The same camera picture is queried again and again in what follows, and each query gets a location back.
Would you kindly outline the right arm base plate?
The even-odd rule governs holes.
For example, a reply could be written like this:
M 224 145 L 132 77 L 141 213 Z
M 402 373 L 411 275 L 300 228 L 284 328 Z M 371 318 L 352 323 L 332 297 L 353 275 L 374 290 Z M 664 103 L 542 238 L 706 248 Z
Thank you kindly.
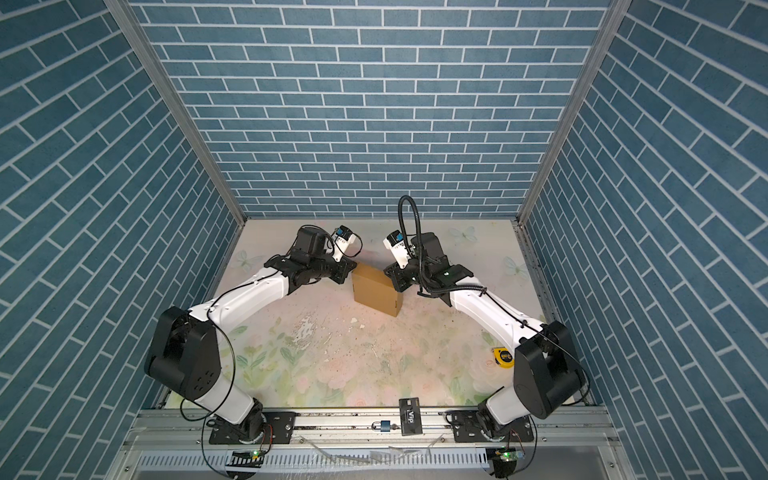
M 444 413 L 456 443 L 532 442 L 534 433 L 527 416 L 498 426 L 493 420 L 482 420 L 477 410 L 448 410 Z

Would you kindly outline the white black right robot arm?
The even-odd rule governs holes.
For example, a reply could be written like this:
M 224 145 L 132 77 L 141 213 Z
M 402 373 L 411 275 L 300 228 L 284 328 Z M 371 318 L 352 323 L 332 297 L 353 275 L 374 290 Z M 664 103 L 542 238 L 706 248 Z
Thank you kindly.
M 394 257 L 384 273 L 396 291 L 418 286 L 419 295 L 468 315 L 512 355 L 511 384 L 478 405 L 477 422 L 485 436 L 498 439 L 523 417 L 545 419 L 586 386 L 568 328 L 558 321 L 544 323 L 498 298 L 472 271 L 449 261 L 434 233 L 408 238 L 396 230 L 383 244 Z

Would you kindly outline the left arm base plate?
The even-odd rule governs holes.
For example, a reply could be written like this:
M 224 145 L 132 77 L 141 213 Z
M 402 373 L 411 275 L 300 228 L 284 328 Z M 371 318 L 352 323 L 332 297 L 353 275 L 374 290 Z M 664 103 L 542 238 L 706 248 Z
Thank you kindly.
M 239 424 L 215 416 L 206 422 L 212 433 L 212 445 L 288 444 L 293 435 L 297 414 L 290 411 L 264 412 L 255 409 Z

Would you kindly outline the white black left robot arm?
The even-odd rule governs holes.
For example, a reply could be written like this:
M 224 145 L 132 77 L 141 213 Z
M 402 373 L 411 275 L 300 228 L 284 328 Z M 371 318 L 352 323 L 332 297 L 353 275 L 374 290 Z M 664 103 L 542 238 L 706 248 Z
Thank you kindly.
M 188 309 L 165 310 L 147 352 L 146 375 L 217 417 L 237 442 L 261 439 L 263 406 L 235 386 L 234 375 L 223 373 L 219 341 L 233 351 L 230 334 L 263 307 L 323 278 L 344 283 L 357 266 L 347 250 L 362 244 L 344 225 L 332 233 L 301 226 L 287 253 L 270 257 L 250 279 Z

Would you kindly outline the brown cardboard box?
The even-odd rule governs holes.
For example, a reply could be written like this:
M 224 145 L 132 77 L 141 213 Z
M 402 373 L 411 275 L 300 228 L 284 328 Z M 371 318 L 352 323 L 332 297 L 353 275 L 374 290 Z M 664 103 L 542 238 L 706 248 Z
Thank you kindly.
M 403 294 L 394 289 L 392 281 L 380 269 L 358 263 L 352 272 L 354 300 L 378 312 L 397 317 L 403 304 Z

